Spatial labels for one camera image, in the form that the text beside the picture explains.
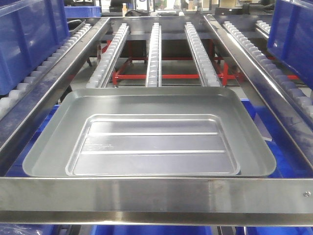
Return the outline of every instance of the blue plastic crate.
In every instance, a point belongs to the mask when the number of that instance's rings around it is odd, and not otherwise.
[[[208,226],[98,225],[90,235],[212,235]]]
[[[0,95],[4,95],[69,37],[63,0],[19,0],[0,7],[0,35]]]
[[[67,18],[101,17],[100,6],[66,6]]]
[[[313,1],[276,0],[268,50],[313,88]]]
[[[0,224],[2,235],[53,235],[55,225]]]

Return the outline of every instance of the metal tray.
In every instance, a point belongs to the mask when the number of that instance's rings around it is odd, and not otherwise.
[[[226,88],[70,93],[23,162],[31,176],[266,176],[275,159]]]

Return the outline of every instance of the screw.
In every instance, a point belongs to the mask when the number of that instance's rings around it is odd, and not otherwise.
[[[310,197],[311,196],[311,192],[310,191],[304,192],[303,196],[304,197]]]

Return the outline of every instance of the stainless steel frame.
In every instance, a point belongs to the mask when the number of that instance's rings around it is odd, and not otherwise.
[[[118,18],[111,21],[111,25],[114,22],[114,28],[118,26],[117,22],[131,21],[130,18]],[[166,19],[152,17],[142,21],[163,25]],[[297,153],[304,159],[313,156],[311,128],[270,76],[256,66],[213,17],[177,17],[173,22],[181,26],[179,31],[171,33],[170,24],[164,24],[165,38],[173,39],[176,33],[183,35],[186,21],[196,21],[197,27],[203,30],[202,35],[217,39],[233,69],[238,66],[246,75],[250,86],[243,87],[247,87],[247,91],[254,90],[254,94],[257,92],[257,101],[268,105]],[[133,23],[138,22],[139,19],[135,18]],[[129,38],[146,38],[146,32],[136,36],[132,30],[133,23],[129,23],[132,32]],[[109,19],[99,19],[84,38],[0,121],[2,174],[70,83],[68,76],[78,71],[89,49],[109,28]],[[312,226],[312,192],[313,179],[2,177],[0,222]]]

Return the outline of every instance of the metal bar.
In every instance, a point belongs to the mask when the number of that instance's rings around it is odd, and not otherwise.
[[[311,179],[0,178],[0,222],[311,226],[312,191]]]
[[[146,87],[158,87],[159,80],[161,80],[160,39],[161,26],[159,25],[159,23],[154,23],[151,30],[149,44]]]
[[[201,85],[205,87],[221,86],[212,63],[202,45],[200,37],[197,34],[195,27],[190,22],[187,22],[185,25],[185,33],[192,57],[198,70]]]
[[[235,235],[236,228],[235,227],[211,227],[212,235]]]
[[[0,121],[0,175],[4,175],[52,109],[90,50],[109,30],[109,18],[98,22]]]
[[[106,52],[103,53],[99,65],[93,72],[86,88],[106,87],[129,34],[129,26],[123,23],[111,41]]]
[[[162,31],[161,26],[159,27],[158,35],[158,86],[162,86]]]
[[[126,69],[126,67],[131,63],[131,57],[129,57],[125,63],[119,68],[118,71],[114,72],[113,71],[113,75],[112,75],[112,83],[113,85],[117,85],[117,81],[118,81],[118,78],[120,76],[121,73],[124,72],[124,70]]]
[[[239,43],[227,33],[211,16],[205,17],[207,27],[219,40],[221,49],[231,56],[231,60],[241,69],[249,83],[271,110],[290,140],[290,147],[313,169],[313,131],[303,119],[300,109],[296,110],[290,97],[277,84],[268,71],[258,65]]]

